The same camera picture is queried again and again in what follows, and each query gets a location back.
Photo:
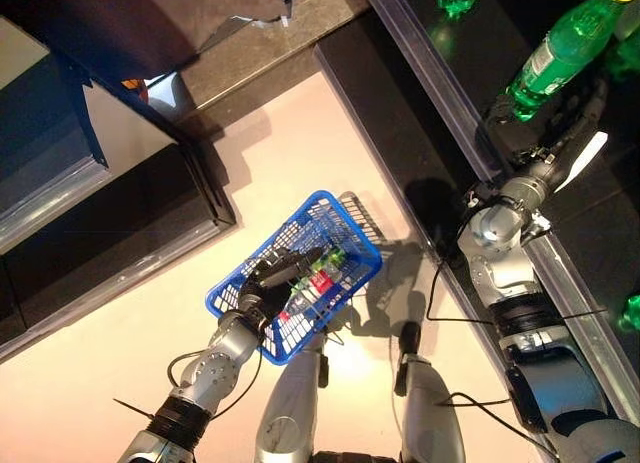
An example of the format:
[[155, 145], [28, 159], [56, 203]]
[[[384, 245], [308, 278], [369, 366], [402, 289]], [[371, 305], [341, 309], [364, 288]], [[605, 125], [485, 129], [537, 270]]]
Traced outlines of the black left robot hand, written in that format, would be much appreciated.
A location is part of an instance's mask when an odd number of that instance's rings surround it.
[[307, 251], [279, 247], [261, 259], [238, 295], [238, 311], [257, 332], [263, 331], [284, 310], [292, 288], [323, 255], [322, 247]]

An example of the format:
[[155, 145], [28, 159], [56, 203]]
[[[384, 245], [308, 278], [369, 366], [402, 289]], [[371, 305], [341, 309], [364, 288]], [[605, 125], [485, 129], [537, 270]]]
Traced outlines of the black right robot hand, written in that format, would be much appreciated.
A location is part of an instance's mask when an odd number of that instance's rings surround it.
[[555, 193], [575, 179], [608, 140], [598, 129], [606, 108], [609, 82], [597, 77], [563, 100], [540, 124], [513, 115], [515, 100], [500, 96], [484, 125], [489, 140], [507, 165], [511, 177], [529, 177]]

